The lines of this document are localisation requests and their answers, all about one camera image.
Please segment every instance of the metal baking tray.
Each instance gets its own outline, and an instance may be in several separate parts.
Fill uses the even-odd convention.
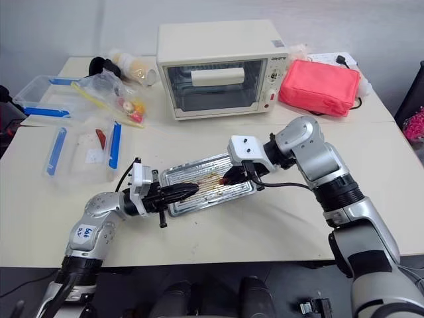
[[[170,205],[170,215],[177,217],[187,212],[197,211],[255,193],[256,186],[252,182],[236,185],[219,184],[219,180],[232,166],[228,154],[219,154],[162,172],[163,186],[180,182],[191,182],[199,185],[199,191],[195,195]]]

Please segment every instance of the red pouch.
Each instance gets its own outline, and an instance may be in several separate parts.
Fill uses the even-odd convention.
[[[308,111],[347,116],[359,80],[359,72],[354,70],[296,60],[283,80],[278,100]]]

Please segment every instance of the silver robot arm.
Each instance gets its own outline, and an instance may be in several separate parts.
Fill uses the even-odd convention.
[[[199,189],[196,184],[160,187],[157,170],[143,166],[139,159],[132,164],[128,176],[129,189],[97,194],[85,205],[82,218],[70,232],[62,267],[44,294],[37,318],[96,317],[90,301],[119,224],[137,215],[159,213],[160,227],[166,227],[164,210],[168,204]]]
[[[261,176],[297,164],[327,224],[334,228],[329,243],[337,266],[354,278],[354,317],[424,313],[423,295],[398,268],[396,241],[339,153],[324,141],[318,122],[296,118],[270,139],[262,145],[253,136],[232,136],[228,152],[234,166],[224,175],[223,184],[252,180],[263,185]]]

